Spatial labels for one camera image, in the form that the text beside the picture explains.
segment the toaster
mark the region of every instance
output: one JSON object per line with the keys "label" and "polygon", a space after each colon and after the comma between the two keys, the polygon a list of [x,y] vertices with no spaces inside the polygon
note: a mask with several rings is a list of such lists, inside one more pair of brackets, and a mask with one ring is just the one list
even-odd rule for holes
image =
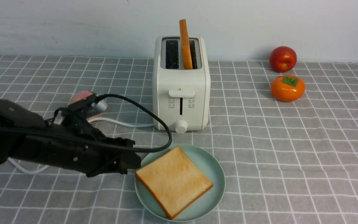
{"label": "toaster", "polygon": [[[177,133],[198,131],[209,120],[211,77],[202,37],[189,37],[193,69],[183,65],[180,36],[155,42],[153,113]],[[164,127],[154,119],[158,130]]]}

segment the power cord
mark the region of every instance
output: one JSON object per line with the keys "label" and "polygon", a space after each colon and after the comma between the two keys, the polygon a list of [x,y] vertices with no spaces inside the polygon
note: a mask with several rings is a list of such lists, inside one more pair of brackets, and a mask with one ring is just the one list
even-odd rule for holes
{"label": "power cord", "polygon": [[[127,123],[124,123],[124,122],[121,122],[121,121],[118,121],[118,120],[115,120],[115,119],[101,118],[101,117],[94,118],[94,119],[89,119],[88,123],[92,123],[92,122],[95,122],[95,121],[106,121],[106,122],[109,122],[109,123],[125,126],[125,127],[128,127],[128,128],[148,128],[148,127],[153,127],[154,126],[154,124],[127,124]],[[39,174],[39,173],[41,173],[41,172],[43,172],[43,171],[45,171],[46,169],[49,168],[49,166],[45,165],[42,168],[37,169],[37,170],[27,170],[24,167],[22,167],[20,164],[18,164],[16,161],[14,161],[14,159],[8,158],[8,161],[10,163],[12,163],[13,166],[15,166],[21,172],[26,173],[26,174],[31,174],[31,175]]]}

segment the red apple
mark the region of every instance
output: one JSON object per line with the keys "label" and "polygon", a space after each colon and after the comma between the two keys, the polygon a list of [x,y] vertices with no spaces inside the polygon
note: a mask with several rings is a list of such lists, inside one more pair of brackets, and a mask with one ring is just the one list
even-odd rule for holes
{"label": "red apple", "polygon": [[281,46],[270,54],[270,67],[276,72],[288,72],[296,64],[296,53],[292,48]]}

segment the toast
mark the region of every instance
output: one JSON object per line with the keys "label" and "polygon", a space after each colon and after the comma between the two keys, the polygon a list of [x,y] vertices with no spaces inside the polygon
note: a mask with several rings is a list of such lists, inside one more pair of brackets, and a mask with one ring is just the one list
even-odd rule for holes
{"label": "toast", "polygon": [[179,146],[138,169],[135,177],[170,220],[213,187]]}
{"label": "toast", "polygon": [[191,59],[189,33],[187,32],[186,20],[179,21],[179,29],[183,66],[185,67],[185,69],[193,69],[193,61]]}

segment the plate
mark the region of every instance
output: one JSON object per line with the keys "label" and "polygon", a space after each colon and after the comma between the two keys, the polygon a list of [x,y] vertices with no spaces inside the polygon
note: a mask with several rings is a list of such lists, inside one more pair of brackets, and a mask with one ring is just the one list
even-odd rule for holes
{"label": "plate", "polygon": [[149,153],[142,160],[142,167],[163,156],[176,146],[180,146],[190,160],[213,183],[213,187],[203,196],[199,197],[175,219],[169,220],[157,201],[149,193],[146,187],[135,178],[135,190],[143,206],[155,216],[171,222],[189,222],[199,219],[211,212],[220,202],[226,187],[225,175],[219,162],[207,151],[188,144],[172,144],[169,148],[156,153]]}

